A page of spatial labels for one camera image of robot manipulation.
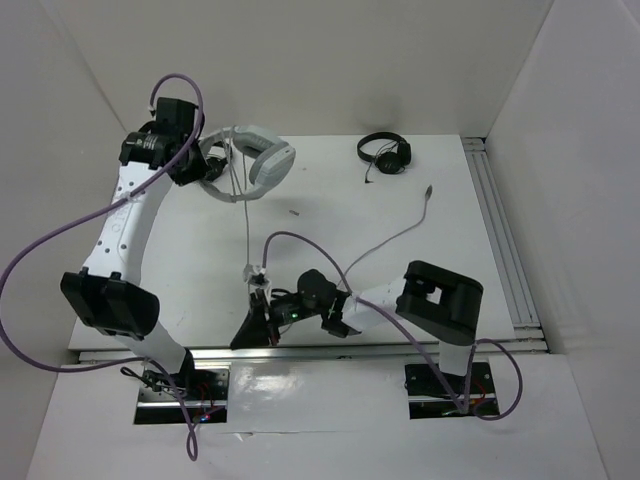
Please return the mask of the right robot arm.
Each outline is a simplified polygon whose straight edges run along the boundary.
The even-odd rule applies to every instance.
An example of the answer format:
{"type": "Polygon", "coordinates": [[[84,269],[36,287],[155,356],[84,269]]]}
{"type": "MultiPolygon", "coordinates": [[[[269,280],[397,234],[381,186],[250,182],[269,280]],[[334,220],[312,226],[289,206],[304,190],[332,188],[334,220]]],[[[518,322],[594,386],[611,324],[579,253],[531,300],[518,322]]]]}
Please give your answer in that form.
{"type": "Polygon", "coordinates": [[[349,292],[316,269],[301,274],[292,293],[278,295],[265,269],[250,283],[255,290],[230,342],[233,350],[275,347],[281,328],[312,317],[321,319],[322,330],[345,339],[395,315],[438,340],[436,379],[441,388],[457,392],[471,379],[469,357],[484,287],[470,277],[415,260],[403,276],[360,293],[349,292]]]}

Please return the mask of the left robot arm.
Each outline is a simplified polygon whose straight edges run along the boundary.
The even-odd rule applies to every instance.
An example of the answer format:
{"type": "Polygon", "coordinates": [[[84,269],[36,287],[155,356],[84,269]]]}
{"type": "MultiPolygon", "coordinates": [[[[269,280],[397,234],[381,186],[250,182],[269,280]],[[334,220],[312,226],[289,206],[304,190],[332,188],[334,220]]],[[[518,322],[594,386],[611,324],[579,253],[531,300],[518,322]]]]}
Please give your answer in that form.
{"type": "Polygon", "coordinates": [[[162,365],[161,385],[176,399],[196,390],[193,356],[160,323],[160,301],[141,287],[141,266],[170,187],[189,184],[205,173],[198,146],[186,143],[197,111],[193,103],[161,97],[155,118],[127,135],[119,155],[115,208],[81,270],[65,273],[60,282],[85,326],[162,365]]]}

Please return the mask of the white grey headphones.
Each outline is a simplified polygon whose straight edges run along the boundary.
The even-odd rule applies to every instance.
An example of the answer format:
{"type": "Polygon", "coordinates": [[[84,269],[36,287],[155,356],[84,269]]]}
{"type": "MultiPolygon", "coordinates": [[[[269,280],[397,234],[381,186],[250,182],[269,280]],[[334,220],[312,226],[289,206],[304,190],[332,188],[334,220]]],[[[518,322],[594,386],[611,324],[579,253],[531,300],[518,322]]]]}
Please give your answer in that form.
{"type": "Polygon", "coordinates": [[[215,144],[222,147],[232,144],[239,153],[253,160],[248,173],[249,188],[242,193],[220,191],[207,178],[197,182],[209,196],[226,203],[264,197],[284,180],[296,158],[296,150],[288,142],[271,130],[254,125],[215,130],[201,137],[198,144],[203,154],[208,154],[215,144]]]}

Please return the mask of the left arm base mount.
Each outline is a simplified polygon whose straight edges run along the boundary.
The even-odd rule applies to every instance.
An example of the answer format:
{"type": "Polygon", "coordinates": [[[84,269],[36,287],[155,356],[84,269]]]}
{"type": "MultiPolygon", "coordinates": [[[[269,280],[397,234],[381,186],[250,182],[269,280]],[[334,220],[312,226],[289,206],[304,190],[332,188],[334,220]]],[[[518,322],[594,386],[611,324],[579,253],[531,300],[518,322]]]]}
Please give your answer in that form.
{"type": "Polygon", "coordinates": [[[199,370],[195,385],[179,387],[178,392],[169,386],[164,377],[152,370],[144,370],[142,374],[138,374],[129,367],[121,367],[120,373],[138,381],[135,425],[184,424],[179,398],[183,399],[187,413],[195,425],[227,422],[227,367],[199,370]]]}

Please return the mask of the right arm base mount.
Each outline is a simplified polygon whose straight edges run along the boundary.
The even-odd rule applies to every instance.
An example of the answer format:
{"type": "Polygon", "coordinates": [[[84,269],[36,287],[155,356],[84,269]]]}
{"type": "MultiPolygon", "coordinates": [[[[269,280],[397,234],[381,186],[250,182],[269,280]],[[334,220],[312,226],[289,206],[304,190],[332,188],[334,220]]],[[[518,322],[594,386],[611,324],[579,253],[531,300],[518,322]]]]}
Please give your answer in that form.
{"type": "MultiPolygon", "coordinates": [[[[411,419],[463,417],[428,365],[407,364],[404,371],[411,419]]],[[[466,416],[472,416],[474,409],[483,416],[500,414],[491,369],[486,361],[474,362],[472,366],[470,406],[466,416]]]]}

